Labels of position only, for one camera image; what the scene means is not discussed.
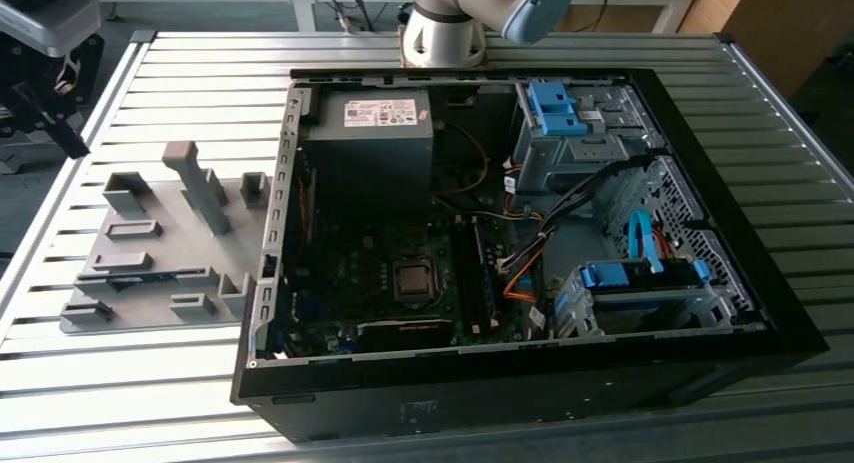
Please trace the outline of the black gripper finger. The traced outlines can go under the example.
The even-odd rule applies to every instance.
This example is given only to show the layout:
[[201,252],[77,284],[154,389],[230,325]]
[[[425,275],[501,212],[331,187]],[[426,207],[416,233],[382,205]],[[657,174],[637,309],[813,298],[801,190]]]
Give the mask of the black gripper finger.
[[11,86],[11,112],[25,133],[42,130],[71,159],[90,154],[89,146],[67,117],[77,107],[43,84],[21,82]]

